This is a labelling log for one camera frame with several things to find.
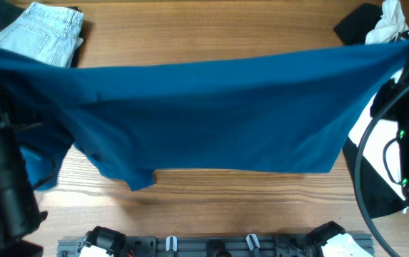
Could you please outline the dark blue shirt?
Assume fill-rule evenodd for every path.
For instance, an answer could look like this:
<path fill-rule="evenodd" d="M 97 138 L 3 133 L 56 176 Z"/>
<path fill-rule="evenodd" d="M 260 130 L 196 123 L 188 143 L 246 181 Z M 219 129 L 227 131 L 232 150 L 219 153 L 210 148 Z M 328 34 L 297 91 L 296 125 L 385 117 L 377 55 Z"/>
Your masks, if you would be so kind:
<path fill-rule="evenodd" d="M 0 92 L 41 125 L 18 140 L 32 182 L 75 146 L 132 190 L 166 168 L 327 173 L 409 40 L 251 59 L 65 69 L 0 49 Z"/>

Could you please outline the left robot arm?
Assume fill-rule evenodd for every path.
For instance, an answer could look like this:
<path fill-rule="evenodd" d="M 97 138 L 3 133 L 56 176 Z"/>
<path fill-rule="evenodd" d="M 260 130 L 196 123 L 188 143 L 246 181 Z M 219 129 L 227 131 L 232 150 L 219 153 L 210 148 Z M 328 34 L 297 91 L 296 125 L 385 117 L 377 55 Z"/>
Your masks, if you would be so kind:
<path fill-rule="evenodd" d="M 42 256 L 44 249 L 25 241 L 48 213 L 40 211 L 34 191 L 48 181 L 31 184 L 16 140 L 17 125 L 10 121 L 11 105 L 0 92 L 0 256 Z"/>

